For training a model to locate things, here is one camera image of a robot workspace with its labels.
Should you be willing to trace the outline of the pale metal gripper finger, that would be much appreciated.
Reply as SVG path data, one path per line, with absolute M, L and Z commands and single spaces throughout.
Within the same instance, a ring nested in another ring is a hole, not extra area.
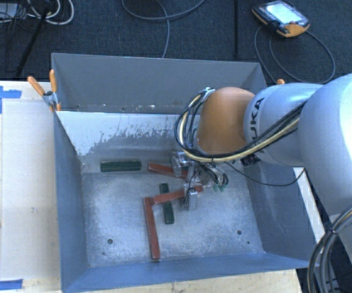
M 171 152 L 170 161 L 175 176 L 186 176 L 188 174 L 191 161 L 185 156 L 184 152 Z
M 183 210 L 192 211 L 197 207 L 198 191 L 196 189 L 188 189 L 185 196 L 181 199 L 180 205 Z

